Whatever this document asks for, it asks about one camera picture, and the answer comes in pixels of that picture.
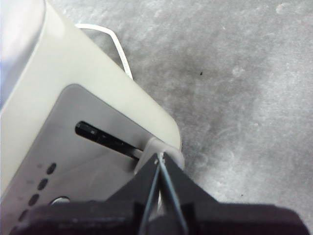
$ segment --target thin wire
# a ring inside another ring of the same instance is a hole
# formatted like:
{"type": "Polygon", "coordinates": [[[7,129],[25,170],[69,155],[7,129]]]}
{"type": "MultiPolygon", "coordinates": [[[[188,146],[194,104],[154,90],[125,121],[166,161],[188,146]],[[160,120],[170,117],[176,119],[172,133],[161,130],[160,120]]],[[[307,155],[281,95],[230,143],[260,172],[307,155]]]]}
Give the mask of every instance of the thin wire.
{"type": "Polygon", "coordinates": [[[113,42],[114,42],[114,45],[115,45],[117,52],[118,52],[118,55],[121,58],[125,73],[133,80],[133,75],[132,75],[131,69],[129,67],[127,58],[125,56],[124,50],[122,48],[122,45],[120,44],[116,34],[112,30],[110,30],[109,28],[99,26],[99,25],[88,24],[88,23],[83,23],[83,24],[78,23],[75,26],[77,28],[80,28],[80,29],[93,29],[93,30],[97,30],[97,31],[109,34],[111,36],[113,42]]]}
{"type": "Polygon", "coordinates": [[[177,195],[175,193],[175,189],[174,189],[170,174],[168,173],[168,171],[166,169],[165,161],[163,158],[163,153],[159,153],[157,155],[157,158],[158,158],[158,162],[159,162],[159,166],[160,166],[161,175],[163,176],[163,179],[165,181],[165,186],[167,187],[170,199],[171,199],[173,206],[174,206],[175,213],[179,219],[183,235],[187,235],[189,233],[188,225],[187,225],[187,222],[186,222],[186,220],[182,214],[182,211],[180,209],[179,200],[178,200],[177,195]]]}

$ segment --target black slot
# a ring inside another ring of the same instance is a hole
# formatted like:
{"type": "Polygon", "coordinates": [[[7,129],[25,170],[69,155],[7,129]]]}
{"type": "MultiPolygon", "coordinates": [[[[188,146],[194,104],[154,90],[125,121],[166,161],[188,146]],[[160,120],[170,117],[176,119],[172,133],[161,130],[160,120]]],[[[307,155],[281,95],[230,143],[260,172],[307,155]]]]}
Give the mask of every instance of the black slot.
{"type": "Polygon", "coordinates": [[[81,137],[84,137],[107,148],[113,149],[119,153],[137,159],[137,156],[135,156],[135,153],[138,153],[137,148],[104,131],[95,128],[94,126],[84,121],[80,121],[76,124],[75,132],[81,137]]]}

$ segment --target white plastic casing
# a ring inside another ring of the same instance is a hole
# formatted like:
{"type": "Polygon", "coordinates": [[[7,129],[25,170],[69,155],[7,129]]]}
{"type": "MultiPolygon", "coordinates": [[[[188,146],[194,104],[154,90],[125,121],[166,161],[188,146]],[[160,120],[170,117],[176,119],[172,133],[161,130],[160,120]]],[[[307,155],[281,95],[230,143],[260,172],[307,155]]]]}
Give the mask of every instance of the white plastic casing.
{"type": "Polygon", "coordinates": [[[176,122],[81,30],[46,2],[37,44],[1,110],[1,197],[61,91],[79,84],[180,149],[176,122]]]}

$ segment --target gray fabric surface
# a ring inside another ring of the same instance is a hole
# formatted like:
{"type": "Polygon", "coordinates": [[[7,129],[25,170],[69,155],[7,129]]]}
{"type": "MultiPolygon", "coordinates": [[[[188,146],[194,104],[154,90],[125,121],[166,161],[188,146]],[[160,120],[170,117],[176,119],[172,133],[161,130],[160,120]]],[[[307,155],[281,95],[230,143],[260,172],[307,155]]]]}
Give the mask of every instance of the gray fabric surface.
{"type": "MultiPolygon", "coordinates": [[[[186,173],[222,202],[297,211],[313,232],[313,1],[52,0],[116,32],[177,121],[186,173]]],[[[89,36],[117,63],[108,36],[89,36]]]]}

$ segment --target metal wire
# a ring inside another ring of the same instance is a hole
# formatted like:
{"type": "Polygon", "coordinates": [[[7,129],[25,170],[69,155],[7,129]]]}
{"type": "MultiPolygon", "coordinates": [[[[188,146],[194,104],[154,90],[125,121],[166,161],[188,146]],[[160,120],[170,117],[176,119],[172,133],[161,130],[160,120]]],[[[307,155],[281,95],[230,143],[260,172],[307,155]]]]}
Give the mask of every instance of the metal wire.
{"type": "Polygon", "coordinates": [[[125,53],[124,53],[124,50],[122,48],[122,45],[120,44],[116,34],[110,30],[109,28],[105,28],[105,27],[102,27],[102,26],[99,26],[99,25],[95,25],[95,24],[88,24],[88,23],[78,23],[75,25],[77,28],[80,28],[80,29],[93,29],[93,30],[97,30],[97,31],[100,31],[100,32],[103,32],[103,33],[106,33],[106,34],[109,34],[114,42],[114,45],[117,49],[117,52],[118,52],[118,55],[119,57],[121,58],[121,61],[122,61],[122,64],[123,64],[123,68],[124,68],[124,71],[125,73],[132,79],[133,79],[133,75],[132,75],[132,72],[131,72],[131,69],[129,67],[129,64],[128,64],[128,61],[127,61],[127,58],[125,56],[125,53]]]}

